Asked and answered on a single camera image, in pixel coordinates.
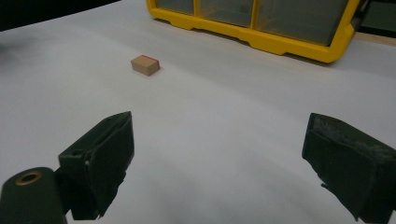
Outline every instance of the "yellow frame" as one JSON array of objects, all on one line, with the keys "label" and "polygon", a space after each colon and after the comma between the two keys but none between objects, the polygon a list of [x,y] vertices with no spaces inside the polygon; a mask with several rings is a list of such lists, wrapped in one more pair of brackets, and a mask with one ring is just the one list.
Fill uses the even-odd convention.
[{"label": "yellow frame", "polygon": [[350,23],[360,0],[349,0],[346,10],[338,24],[334,38],[330,46],[321,46],[305,42],[302,40],[287,38],[280,35],[272,35],[258,30],[254,30],[255,18],[257,18],[257,7],[259,0],[254,0],[252,10],[252,20],[250,27],[240,27],[218,21],[210,21],[199,18],[199,0],[193,0],[194,15],[186,15],[174,11],[157,8],[155,0],[146,0],[148,12],[154,18],[169,21],[172,25],[186,30],[203,29],[215,33],[229,35],[240,40],[247,41],[254,49],[261,49],[277,55],[291,53],[305,58],[331,63],[341,58],[347,49],[350,39],[355,34],[355,30]]}]

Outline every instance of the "brown rectangular block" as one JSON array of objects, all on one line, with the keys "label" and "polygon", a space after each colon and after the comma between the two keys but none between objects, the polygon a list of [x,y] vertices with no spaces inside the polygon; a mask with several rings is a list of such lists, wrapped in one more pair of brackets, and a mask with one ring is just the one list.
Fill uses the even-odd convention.
[{"label": "brown rectangular block", "polygon": [[139,57],[131,60],[131,65],[136,72],[146,76],[151,76],[153,73],[160,70],[160,62],[146,55],[140,55]]}]

